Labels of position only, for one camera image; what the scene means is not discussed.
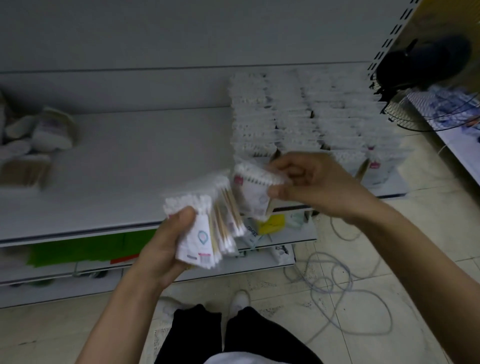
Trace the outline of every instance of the gray panel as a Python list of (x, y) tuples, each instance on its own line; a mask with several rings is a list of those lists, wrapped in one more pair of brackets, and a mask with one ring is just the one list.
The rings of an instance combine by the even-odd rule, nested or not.
[(227, 84), (235, 72), (292, 68), (334, 72), (352, 67), (366, 74), (368, 63), (0, 74), (0, 89), (16, 109), (25, 112), (39, 111), (44, 105), (73, 114), (207, 108), (230, 105)]
[(17, 0), (0, 72), (370, 61), (409, 0)]

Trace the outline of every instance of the red label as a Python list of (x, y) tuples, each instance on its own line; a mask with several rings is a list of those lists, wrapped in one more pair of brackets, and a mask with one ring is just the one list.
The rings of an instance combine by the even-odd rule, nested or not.
[(239, 184), (240, 186), (243, 186), (243, 177), (240, 177), (240, 176), (235, 176), (233, 178), (233, 182), (235, 184)]

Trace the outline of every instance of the right hand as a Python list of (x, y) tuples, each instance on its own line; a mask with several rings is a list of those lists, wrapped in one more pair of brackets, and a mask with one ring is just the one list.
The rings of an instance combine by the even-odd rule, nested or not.
[(359, 181), (326, 153), (292, 152), (270, 166), (288, 175), (291, 184), (271, 186), (271, 198), (298, 201), (335, 218), (352, 221), (380, 203)]

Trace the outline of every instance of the white shoe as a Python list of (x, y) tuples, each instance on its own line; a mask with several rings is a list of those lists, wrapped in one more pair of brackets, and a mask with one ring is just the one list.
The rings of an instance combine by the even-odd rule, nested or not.
[(240, 290), (232, 298), (228, 318), (235, 317), (240, 310), (250, 306), (250, 295), (245, 290)]
[(177, 310), (186, 310), (194, 305), (182, 303), (171, 297), (160, 297), (155, 307), (155, 316), (161, 314), (163, 318), (173, 321), (173, 314)]

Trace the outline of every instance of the black pants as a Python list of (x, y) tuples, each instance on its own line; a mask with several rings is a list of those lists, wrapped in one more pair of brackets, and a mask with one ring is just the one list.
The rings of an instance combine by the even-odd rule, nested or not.
[[(177, 310), (173, 324), (155, 364), (203, 364), (222, 352), (221, 313), (198, 304)], [(305, 344), (280, 325), (262, 317), (251, 307), (240, 310), (227, 323), (225, 352), (250, 352), (284, 363), (322, 364)]]

